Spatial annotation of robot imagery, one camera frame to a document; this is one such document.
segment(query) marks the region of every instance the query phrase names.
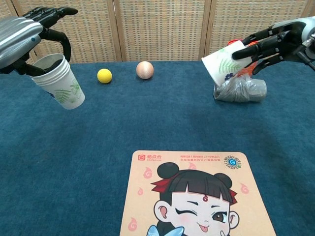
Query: background wall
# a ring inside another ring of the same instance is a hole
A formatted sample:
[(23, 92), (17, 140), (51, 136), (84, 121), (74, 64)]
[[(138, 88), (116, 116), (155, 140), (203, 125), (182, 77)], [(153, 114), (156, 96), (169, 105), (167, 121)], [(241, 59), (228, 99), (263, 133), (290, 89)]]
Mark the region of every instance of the background wall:
[[(37, 6), (79, 10), (52, 27), (68, 36), (71, 63), (200, 60), (273, 23), (315, 16), (314, 0), (0, 0), (0, 18)], [(43, 40), (29, 62), (58, 52)]]

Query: tongue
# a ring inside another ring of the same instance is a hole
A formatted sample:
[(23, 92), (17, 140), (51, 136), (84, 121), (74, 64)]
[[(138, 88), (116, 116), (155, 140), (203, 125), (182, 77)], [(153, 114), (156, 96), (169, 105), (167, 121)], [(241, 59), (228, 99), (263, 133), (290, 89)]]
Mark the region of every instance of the tongue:
[(208, 227), (204, 227), (204, 226), (202, 226), (202, 225), (199, 225), (200, 226), (200, 228), (201, 228), (201, 230), (203, 231), (203, 232), (207, 232), (208, 231)]

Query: logo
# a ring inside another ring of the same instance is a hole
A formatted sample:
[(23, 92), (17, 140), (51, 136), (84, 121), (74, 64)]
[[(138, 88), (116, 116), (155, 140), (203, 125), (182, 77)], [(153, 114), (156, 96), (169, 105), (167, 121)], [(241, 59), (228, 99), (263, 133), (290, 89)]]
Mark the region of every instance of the logo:
[(146, 155), (138, 155), (138, 161), (145, 161)]
[(224, 159), (224, 163), (228, 168), (231, 168), (231, 169), (239, 169), (242, 166), (241, 161), (237, 157), (234, 157), (234, 156), (227, 156)]

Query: pink ball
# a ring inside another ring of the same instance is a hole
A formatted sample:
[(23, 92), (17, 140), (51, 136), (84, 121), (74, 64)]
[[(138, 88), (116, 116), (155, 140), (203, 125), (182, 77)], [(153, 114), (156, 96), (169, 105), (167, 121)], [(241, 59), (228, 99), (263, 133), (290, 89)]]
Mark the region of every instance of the pink ball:
[(137, 75), (143, 80), (147, 80), (148, 78), (152, 77), (153, 71), (153, 66), (148, 61), (140, 62), (136, 68)]

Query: cartoon girl face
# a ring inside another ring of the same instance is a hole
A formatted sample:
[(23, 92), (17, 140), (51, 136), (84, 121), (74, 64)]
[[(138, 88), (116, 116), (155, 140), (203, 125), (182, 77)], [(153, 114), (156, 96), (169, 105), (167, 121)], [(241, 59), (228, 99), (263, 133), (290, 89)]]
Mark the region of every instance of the cartoon girl face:
[(236, 212), (230, 211), (230, 202), (199, 193), (172, 193), (172, 205), (165, 201), (155, 204), (154, 212), (161, 222), (175, 228), (184, 227), (186, 236), (227, 236), (239, 223)]

